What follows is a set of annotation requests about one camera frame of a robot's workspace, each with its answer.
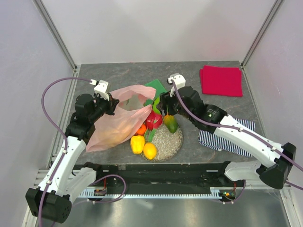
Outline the small green watermelon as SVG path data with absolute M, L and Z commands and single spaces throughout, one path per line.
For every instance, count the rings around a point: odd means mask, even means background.
M 152 108 L 153 108 L 153 111 L 154 111 L 156 114 L 162 115 L 161 110 L 159 110 L 159 109 L 157 108 L 157 105 L 159 104 L 159 102 L 160 102 L 160 98 L 158 97 L 158 98 L 156 98 L 156 99 L 153 101 L 153 103 L 152 103 Z

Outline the pink plastic bag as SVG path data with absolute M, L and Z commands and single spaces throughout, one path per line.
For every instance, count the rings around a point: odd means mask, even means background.
M 152 111 L 152 105 L 145 106 L 144 103 L 155 98 L 156 89 L 144 85 L 132 85 L 114 90 L 111 94 L 113 98 L 119 99 L 119 104 L 114 111 L 115 115 L 105 114 L 95 122 L 95 131 L 86 146 L 87 152 L 101 151 L 98 137 L 110 125 L 127 122 L 133 126 L 131 133 L 123 142 L 135 135 Z

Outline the yellow banana bunch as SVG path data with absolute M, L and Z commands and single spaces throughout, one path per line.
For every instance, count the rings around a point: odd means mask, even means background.
M 100 150 L 106 150 L 123 142 L 129 136 L 133 129 L 130 123 L 122 122 L 116 125 L 110 125 L 106 130 L 103 130 L 99 139 Z

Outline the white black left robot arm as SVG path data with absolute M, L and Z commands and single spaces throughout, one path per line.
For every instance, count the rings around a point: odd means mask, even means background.
M 76 98 L 75 112 L 66 128 L 62 147 L 44 179 L 37 188 L 26 192 L 26 201 L 33 216 L 56 223 L 68 218 L 72 204 L 90 185 L 99 186 L 104 175 L 97 164 L 87 164 L 71 180 L 75 163 L 95 131 L 94 123 L 103 115 L 114 115 L 119 100 L 108 94 L 82 94 Z

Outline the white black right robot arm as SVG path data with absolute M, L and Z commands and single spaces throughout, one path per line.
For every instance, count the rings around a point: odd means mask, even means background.
M 182 115 L 202 131 L 226 139 L 257 159 L 256 162 L 225 162 L 217 181 L 228 186 L 233 181 L 260 179 L 267 186 L 282 189 L 294 165 L 296 146 L 266 139 L 236 121 L 223 109 L 205 104 L 192 87 L 160 94 L 157 108 L 163 115 Z

